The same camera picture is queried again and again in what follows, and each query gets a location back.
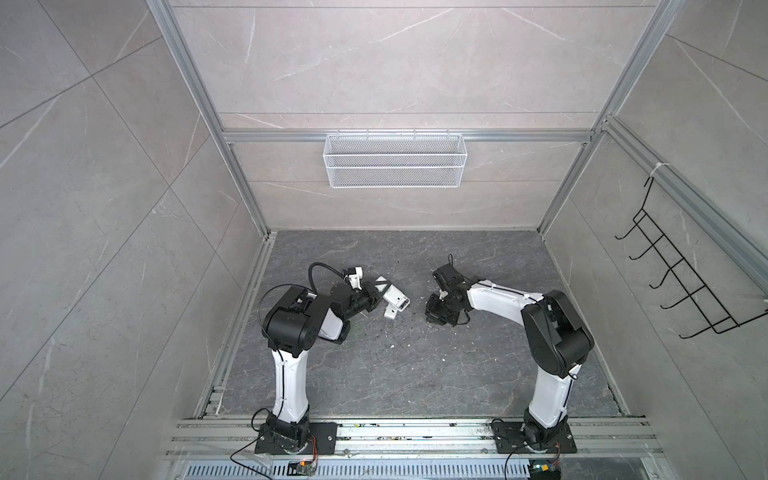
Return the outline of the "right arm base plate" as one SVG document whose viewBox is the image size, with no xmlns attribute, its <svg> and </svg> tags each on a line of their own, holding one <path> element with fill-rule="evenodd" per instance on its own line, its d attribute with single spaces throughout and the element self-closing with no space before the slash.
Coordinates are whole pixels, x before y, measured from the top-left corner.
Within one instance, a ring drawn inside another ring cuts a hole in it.
<svg viewBox="0 0 768 480">
<path fill-rule="evenodd" d="M 500 454 L 575 454 L 578 452 L 568 418 L 552 428 L 544 428 L 534 420 L 503 421 L 493 419 L 489 427 Z"/>
</svg>

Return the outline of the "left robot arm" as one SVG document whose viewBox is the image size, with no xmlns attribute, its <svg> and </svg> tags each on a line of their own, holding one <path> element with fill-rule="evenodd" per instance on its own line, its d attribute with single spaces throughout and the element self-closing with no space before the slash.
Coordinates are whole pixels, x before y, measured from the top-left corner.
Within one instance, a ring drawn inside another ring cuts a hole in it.
<svg viewBox="0 0 768 480">
<path fill-rule="evenodd" d="M 308 351 L 319 339 L 343 343 L 351 330 L 351 319 L 374 310 L 391 283 L 381 278 L 365 281 L 355 289 L 342 282 L 329 295 L 298 284 L 284 287 L 286 292 L 260 322 L 272 350 L 276 375 L 275 405 L 264 427 L 283 450 L 298 453 L 310 440 Z"/>
</svg>

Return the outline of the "white remote battery cover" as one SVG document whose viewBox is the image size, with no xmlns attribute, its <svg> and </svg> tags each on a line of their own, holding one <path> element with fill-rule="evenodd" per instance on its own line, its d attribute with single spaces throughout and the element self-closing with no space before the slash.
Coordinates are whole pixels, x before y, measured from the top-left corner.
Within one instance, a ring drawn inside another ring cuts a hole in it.
<svg viewBox="0 0 768 480">
<path fill-rule="evenodd" d="M 392 305 L 388 304 L 385 308 L 384 317 L 386 319 L 394 320 L 398 314 L 398 310 Z"/>
</svg>

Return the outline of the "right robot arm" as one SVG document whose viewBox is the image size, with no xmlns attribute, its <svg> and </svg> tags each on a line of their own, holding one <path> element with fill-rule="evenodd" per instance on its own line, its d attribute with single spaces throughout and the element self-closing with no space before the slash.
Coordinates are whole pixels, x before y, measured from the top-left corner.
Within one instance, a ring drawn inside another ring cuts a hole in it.
<svg viewBox="0 0 768 480">
<path fill-rule="evenodd" d="M 456 326 L 473 310 L 490 312 L 524 327 L 537 364 L 534 394 L 524 412 L 521 433 L 532 451 L 556 444 L 567 427 L 573 382 L 594 348 L 586 323 L 568 296 L 558 290 L 523 292 L 487 279 L 470 278 L 447 263 L 432 273 L 439 292 L 426 304 L 426 319 Z"/>
</svg>

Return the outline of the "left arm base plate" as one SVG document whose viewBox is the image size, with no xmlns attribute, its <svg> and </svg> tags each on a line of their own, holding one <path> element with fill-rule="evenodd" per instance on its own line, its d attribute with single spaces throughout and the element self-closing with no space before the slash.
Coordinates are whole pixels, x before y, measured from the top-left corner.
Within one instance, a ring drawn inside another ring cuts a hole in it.
<svg viewBox="0 0 768 480">
<path fill-rule="evenodd" d="M 334 422 L 309 422 L 297 425 L 263 423 L 259 428 L 256 454 L 332 455 L 339 425 Z"/>
</svg>

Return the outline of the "white remote control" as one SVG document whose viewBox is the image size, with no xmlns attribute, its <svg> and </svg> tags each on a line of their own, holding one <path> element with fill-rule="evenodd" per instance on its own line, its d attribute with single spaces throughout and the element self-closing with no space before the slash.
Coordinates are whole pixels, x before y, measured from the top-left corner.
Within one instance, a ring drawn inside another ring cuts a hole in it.
<svg viewBox="0 0 768 480">
<path fill-rule="evenodd" d="M 392 304 L 398 310 L 398 313 L 410 305 L 410 298 L 385 277 L 379 276 L 375 281 L 375 287 L 379 291 L 382 300 L 387 305 Z"/>
</svg>

